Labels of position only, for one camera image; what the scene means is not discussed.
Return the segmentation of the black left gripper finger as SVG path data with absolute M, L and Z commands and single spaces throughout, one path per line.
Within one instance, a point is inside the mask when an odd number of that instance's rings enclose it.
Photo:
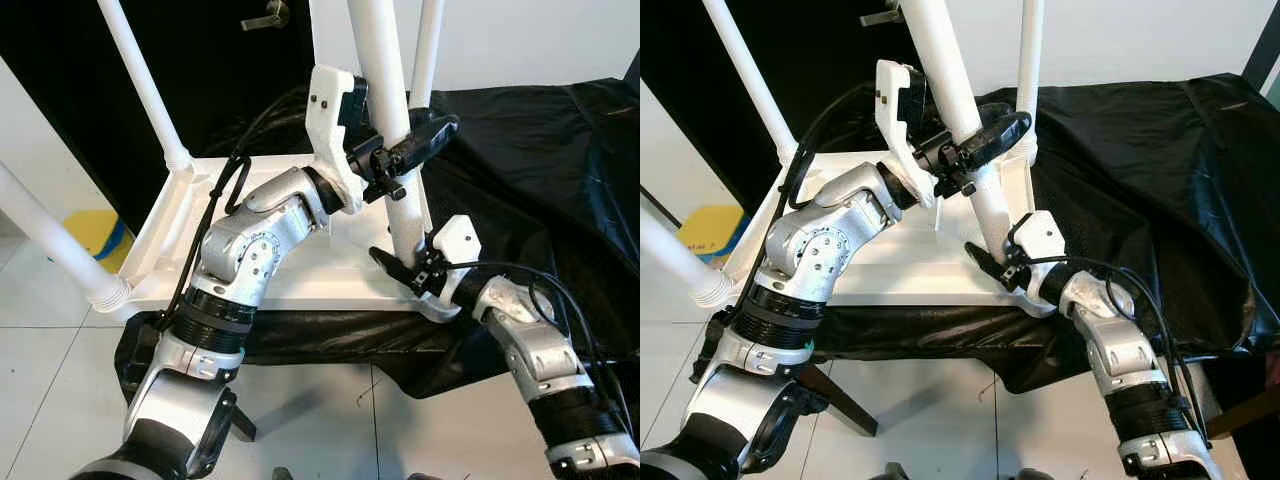
M 979 169 L 1012 148 L 1033 125 L 1033 115 L 1015 110 L 979 110 L 982 128 L 965 141 L 965 168 Z
M 410 172 L 435 157 L 458 134 L 460 118 L 445 113 L 411 113 L 410 132 L 396 145 L 396 170 Z

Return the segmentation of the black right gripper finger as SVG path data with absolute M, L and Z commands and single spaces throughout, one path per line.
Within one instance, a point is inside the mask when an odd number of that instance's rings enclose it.
M 1010 289 L 1009 269 L 997 261 L 991 252 L 972 242 L 965 243 L 965 251 L 984 274 L 993 278 L 1005 289 Z
M 370 257 L 378 264 L 388 276 L 406 287 L 411 293 L 419 293 L 419 271 L 407 268 L 397 256 L 384 250 L 371 246 L 367 248 Z

